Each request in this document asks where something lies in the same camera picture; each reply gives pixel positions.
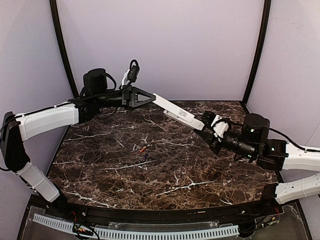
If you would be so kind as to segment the white remote control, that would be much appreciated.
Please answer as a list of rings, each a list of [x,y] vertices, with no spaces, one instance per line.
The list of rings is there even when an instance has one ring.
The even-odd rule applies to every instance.
[[[175,121],[177,121],[177,122],[179,122],[179,123],[191,128],[193,130],[202,131],[204,129],[204,127],[205,127],[205,124],[202,121],[200,121],[200,120],[198,120],[196,118],[193,118],[191,121],[188,121],[188,120],[183,119],[180,116],[177,116],[177,115],[173,114],[172,112],[170,112],[168,110],[164,110],[163,113],[167,117],[169,117],[169,118],[171,118],[171,119],[173,119],[173,120],[175,120]]]

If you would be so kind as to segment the white remote battery cover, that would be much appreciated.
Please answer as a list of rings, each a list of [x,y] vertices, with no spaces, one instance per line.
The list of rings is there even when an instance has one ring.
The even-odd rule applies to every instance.
[[[182,117],[183,119],[187,121],[191,121],[195,116],[186,111],[185,109],[173,104],[171,101],[163,98],[162,96],[153,93],[155,95],[155,100],[153,101],[154,104],[158,105],[159,107],[163,108],[164,110],[167,110],[173,114],[175,114],[178,117]]]

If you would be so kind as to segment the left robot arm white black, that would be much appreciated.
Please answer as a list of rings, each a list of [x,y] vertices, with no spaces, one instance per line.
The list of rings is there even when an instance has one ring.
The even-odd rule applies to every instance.
[[[117,89],[108,88],[107,80],[113,77],[105,69],[92,69],[83,76],[84,87],[79,97],[33,112],[7,112],[0,129],[4,171],[18,175],[49,203],[64,201],[62,191],[31,162],[24,142],[51,130],[86,123],[103,108],[133,110],[153,102],[156,99],[153,94],[132,86],[139,71],[139,66],[131,66],[123,85]]]

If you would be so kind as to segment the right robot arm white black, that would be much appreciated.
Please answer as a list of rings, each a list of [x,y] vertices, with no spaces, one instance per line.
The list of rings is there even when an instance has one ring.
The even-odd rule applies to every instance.
[[[285,134],[284,139],[269,139],[270,121],[256,113],[249,113],[240,124],[241,131],[232,130],[233,122],[210,111],[201,116],[203,126],[195,129],[218,154],[226,149],[236,157],[247,158],[256,165],[275,172],[282,170],[309,170],[312,176],[285,183],[273,183],[263,188],[261,201],[274,201],[279,205],[320,193],[320,150],[300,146]]]

